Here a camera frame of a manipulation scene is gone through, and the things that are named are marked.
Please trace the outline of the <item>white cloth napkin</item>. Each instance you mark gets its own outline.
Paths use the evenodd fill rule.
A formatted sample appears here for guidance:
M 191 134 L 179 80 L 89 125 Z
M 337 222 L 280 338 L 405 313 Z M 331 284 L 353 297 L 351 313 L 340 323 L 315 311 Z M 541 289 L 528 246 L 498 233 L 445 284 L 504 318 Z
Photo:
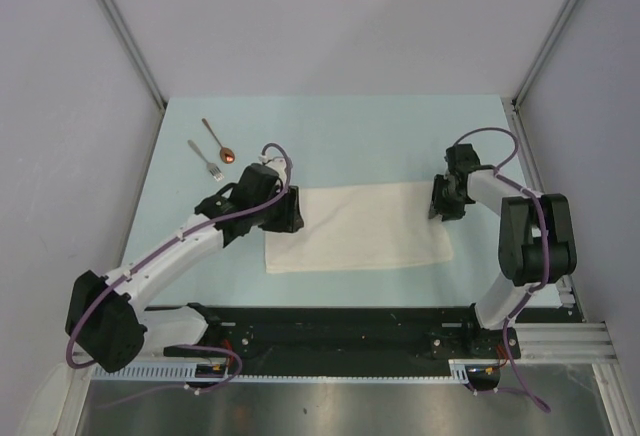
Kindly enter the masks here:
M 300 191 L 304 227 L 265 236 L 269 274 L 395 270 L 449 262 L 443 223 L 430 219 L 432 184 L 403 182 Z

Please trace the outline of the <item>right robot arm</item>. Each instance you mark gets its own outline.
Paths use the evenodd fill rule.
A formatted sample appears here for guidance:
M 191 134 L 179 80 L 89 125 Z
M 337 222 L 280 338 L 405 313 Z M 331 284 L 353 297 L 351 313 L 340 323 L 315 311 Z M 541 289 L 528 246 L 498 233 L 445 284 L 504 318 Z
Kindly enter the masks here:
M 536 293 L 575 271 L 570 206 L 562 194 L 538 193 L 483 165 L 470 144 L 447 148 L 445 161 L 446 172 L 433 180 L 428 217 L 457 221 L 473 204 L 499 217 L 500 275 L 473 305 L 477 323 L 461 332 L 463 349 L 484 357 L 497 345 L 495 330 L 512 324 Z

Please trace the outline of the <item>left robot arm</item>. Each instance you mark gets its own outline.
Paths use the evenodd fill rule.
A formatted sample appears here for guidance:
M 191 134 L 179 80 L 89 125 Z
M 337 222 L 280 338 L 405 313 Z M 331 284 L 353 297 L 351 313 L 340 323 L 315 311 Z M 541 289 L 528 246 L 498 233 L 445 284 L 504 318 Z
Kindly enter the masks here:
M 253 228 L 295 233 L 304 221 L 299 191 L 291 183 L 292 164 L 284 157 L 262 158 L 247 166 L 236 183 L 203 199 L 173 235 L 140 260 L 104 275 L 87 271 L 73 286 L 65 331 L 66 359 L 82 368 L 80 347 L 113 373 L 140 352 L 188 345 L 197 354 L 214 353 L 220 330 L 193 305 L 149 311 L 151 301 L 202 259 L 229 246 Z

